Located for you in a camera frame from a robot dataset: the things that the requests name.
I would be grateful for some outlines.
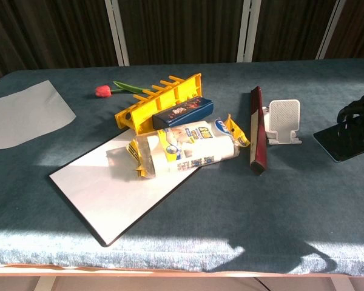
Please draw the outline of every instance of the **dark blue box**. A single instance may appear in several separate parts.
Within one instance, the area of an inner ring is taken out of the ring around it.
[[[213,112],[213,101],[194,97],[152,116],[153,129],[165,129],[200,121]]]

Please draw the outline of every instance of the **black cable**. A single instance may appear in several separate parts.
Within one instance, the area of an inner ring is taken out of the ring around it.
[[[256,281],[258,281],[264,288],[266,288],[267,291],[271,291],[270,288],[268,288],[263,282],[261,282],[258,278],[254,277]]]

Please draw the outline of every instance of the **white phone holder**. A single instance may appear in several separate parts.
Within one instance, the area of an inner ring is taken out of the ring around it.
[[[299,130],[300,103],[296,99],[273,100],[263,107],[268,144],[301,144]]]

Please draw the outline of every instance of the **plastic packaging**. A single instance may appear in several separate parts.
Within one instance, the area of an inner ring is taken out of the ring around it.
[[[242,143],[238,138],[232,136],[222,120],[216,119],[137,135],[127,149],[140,164],[139,175],[154,178],[234,158],[240,146],[249,144],[245,136]]]

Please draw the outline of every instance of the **red folder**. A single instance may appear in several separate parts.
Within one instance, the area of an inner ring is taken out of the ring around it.
[[[267,169],[267,143],[263,116],[263,95],[258,86],[251,91],[251,162],[250,167],[260,175]]]

